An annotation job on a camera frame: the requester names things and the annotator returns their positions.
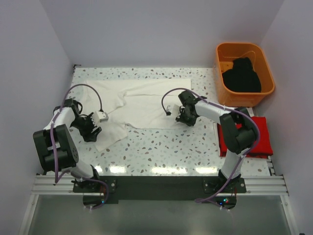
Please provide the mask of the white t shirt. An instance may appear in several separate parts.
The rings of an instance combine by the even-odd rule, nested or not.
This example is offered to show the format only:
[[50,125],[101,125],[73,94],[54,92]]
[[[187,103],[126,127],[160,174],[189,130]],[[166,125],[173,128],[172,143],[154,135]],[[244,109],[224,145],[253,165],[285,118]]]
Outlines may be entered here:
[[166,116],[163,107],[180,104],[178,88],[191,88],[190,79],[86,80],[80,102],[89,114],[103,110],[109,119],[100,124],[95,142],[101,152],[127,137],[126,125],[137,129],[180,129],[185,125]]

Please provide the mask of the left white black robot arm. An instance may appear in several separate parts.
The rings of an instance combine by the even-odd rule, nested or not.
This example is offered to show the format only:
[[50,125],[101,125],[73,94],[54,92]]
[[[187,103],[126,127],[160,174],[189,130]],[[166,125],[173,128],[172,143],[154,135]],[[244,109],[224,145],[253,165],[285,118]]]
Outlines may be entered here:
[[108,117],[101,110],[86,115],[82,109],[79,101],[65,100],[63,106],[54,108],[50,123],[33,134],[33,140],[42,169],[55,173],[55,183],[68,174],[75,191],[105,193],[95,167],[80,160],[70,128],[77,129],[85,142],[96,142],[102,131],[99,123]]

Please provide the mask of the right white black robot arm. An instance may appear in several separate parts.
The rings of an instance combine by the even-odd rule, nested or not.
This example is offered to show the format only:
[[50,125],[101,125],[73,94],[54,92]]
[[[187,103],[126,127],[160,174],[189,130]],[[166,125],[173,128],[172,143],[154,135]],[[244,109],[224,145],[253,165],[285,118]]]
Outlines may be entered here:
[[191,91],[178,95],[181,102],[176,121],[194,126],[197,118],[205,117],[222,128],[226,157],[218,173],[215,192],[230,192],[241,177],[244,157],[260,139],[260,131],[245,107],[229,108],[196,97]]

